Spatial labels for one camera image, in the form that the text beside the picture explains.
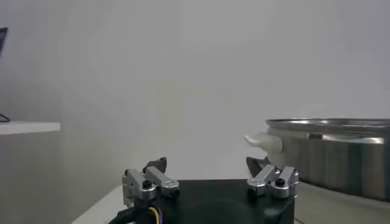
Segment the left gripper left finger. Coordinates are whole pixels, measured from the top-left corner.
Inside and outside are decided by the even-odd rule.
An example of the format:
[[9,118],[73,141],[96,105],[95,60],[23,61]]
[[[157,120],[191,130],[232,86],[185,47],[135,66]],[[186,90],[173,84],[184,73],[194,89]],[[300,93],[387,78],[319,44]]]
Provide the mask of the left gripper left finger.
[[146,205],[163,198],[176,200],[180,197],[180,185],[165,175],[167,158],[162,157],[149,161],[142,171],[126,169],[122,175],[123,203],[128,208],[136,205]]

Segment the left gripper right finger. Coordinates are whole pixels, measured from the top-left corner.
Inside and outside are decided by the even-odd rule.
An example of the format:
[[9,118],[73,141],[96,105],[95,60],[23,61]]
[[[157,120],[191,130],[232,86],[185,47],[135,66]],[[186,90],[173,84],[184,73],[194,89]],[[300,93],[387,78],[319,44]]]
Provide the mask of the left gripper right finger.
[[297,197],[299,173],[294,167],[279,169],[267,157],[258,159],[248,156],[246,164],[252,176],[247,180],[247,195],[251,200],[265,195],[267,191],[281,200]]

